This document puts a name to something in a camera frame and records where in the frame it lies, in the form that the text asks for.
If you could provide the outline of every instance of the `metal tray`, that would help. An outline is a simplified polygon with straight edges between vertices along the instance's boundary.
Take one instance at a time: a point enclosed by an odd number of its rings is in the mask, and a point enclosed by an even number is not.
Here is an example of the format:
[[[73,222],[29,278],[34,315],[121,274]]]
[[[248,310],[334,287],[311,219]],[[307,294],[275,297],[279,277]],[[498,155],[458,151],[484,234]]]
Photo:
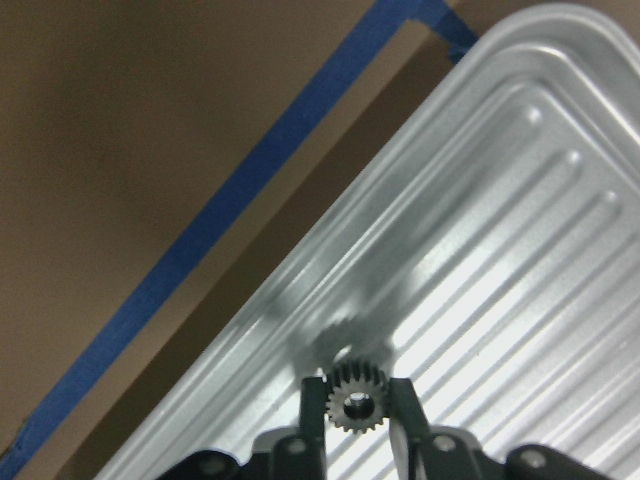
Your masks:
[[[151,479],[292,424],[349,351],[490,455],[640,479],[640,54],[585,8],[489,32],[101,472]],[[328,427],[332,479],[394,478],[385,429]]]

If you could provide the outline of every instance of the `screw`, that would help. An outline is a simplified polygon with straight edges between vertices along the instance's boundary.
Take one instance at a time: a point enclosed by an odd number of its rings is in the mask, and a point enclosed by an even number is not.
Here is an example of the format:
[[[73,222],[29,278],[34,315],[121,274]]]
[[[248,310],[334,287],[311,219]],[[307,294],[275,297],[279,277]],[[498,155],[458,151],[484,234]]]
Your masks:
[[[520,454],[520,458],[531,468],[542,468],[547,464],[547,459],[536,450],[525,450]]]
[[[441,452],[451,452],[456,449],[456,442],[447,435],[438,435],[433,439],[433,446]]]
[[[287,443],[287,451],[292,455],[298,455],[307,449],[307,445],[301,438],[292,438]]]

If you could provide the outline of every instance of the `metal gear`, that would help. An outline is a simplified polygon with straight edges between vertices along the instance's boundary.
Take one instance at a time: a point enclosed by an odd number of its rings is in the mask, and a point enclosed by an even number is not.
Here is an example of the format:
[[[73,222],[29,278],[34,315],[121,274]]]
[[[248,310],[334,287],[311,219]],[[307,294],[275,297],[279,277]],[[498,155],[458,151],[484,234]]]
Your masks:
[[[327,413],[336,427],[365,433],[387,416],[387,378],[375,365],[350,360],[327,374]]]

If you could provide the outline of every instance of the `blue tape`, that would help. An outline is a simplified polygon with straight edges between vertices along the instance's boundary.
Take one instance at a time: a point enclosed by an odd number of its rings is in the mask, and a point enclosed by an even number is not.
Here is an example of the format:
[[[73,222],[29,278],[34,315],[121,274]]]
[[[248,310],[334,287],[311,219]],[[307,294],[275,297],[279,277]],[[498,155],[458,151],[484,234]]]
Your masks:
[[[423,2],[413,15],[429,26],[449,44],[449,59],[458,63],[478,37],[444,0]]]
[[[0,460],[0,479],[35,455],[409,18],[460,52],[470,46],[470,31],[441,0],[377,0],[36,408]]]

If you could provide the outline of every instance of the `gear hole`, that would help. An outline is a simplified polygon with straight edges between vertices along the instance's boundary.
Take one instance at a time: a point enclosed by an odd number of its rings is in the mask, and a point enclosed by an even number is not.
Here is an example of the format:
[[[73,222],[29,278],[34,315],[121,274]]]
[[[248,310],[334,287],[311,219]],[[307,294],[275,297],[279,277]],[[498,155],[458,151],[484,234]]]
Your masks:
[[[368,394],[353,392],[344,400],[344,414],[353,420],[369,418],[376,408],[376,404]]]

